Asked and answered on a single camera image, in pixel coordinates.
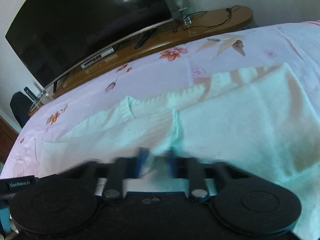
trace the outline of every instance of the black television screen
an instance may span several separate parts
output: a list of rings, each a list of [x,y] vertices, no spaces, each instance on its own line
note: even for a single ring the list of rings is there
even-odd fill
[[[26,0],[6,39],[45,87],[98,50],[170,18],[164,0]]]

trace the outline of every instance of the bed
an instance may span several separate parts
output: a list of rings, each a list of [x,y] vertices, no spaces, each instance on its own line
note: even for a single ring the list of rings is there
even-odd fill
[[[55,142],[83,120],[111,109],[127,96],[154,98],[206,83],[214,73],[240,68],[287,63],[319,118],[318,37],[320,22],[273,25],[181,44],[119,66],[41,107],[22,129],[0,178],[42,175],[39,165],[44,143]],[[306,239],[316,239],[316,233]]]

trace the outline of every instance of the pink flower print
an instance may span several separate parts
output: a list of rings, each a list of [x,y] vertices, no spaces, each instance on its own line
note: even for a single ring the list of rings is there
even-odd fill
[[[180,58],[180,54],[186,54],[188,50],[186,48],[173,47],[171,49],[164,50],[160,53],[160,58],[167,58],[168,61],[174,61],[176,58]]]
[[[205,71],[203,68],[194,68],[191,69],[191,77],[192,78],[199,78],[205,75]]]
[[[277,54],[276,54],[274,51],[272,51],[272,50],[266,50],[266,51],[264,52],[264,54],[265,54],[267,57],[270,57],[270,58],[274,58],[274,57],[277,56]]]

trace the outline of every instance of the wooden tabletop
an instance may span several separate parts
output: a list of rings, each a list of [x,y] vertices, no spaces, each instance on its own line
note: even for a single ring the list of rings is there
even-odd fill
[[[228,19],[229,13],[226,9],[209,11],[206,14],[199,13],[194,15],[191,26],[212,26],[223,23]],[[63,82],[59,85],[53,98],[57,98],[64,93],[92,80],[114,68],[117,68],[130,61],[141,57],[184,44],[190,41],[202,39],[208,36],[237,31],[253,20],[253,11],[241,6],[232,13],[232,17],[223,25],[215,28],[194,27],[188,30],[182,30],[180,26],[177,32],[172,32],[177,27],[176,22],[170,22],[158,27],[155,35],[150,38],[140,49],[134,49],[139,41],[128,41],[119,46],[116,52],[101,59],[86,69],[80,66],[72,70]]]

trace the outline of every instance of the wall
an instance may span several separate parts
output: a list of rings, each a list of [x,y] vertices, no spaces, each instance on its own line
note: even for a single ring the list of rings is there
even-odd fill
[[[25,0],[0,0],[0,115],[18,132],[21,128],[10,109],[10,100],[27,86],[34,94],[36,79],[20,61],[5,39],[14,17]]]
[[[25,0],[0,0],[0,114],[15,129],[9,107],[12,95],[28,86],[35,94],[35,79],[5,39],[5,34]],[[258,26],[320,19],[320,0],[191,0],[190,12],[246,5]]]

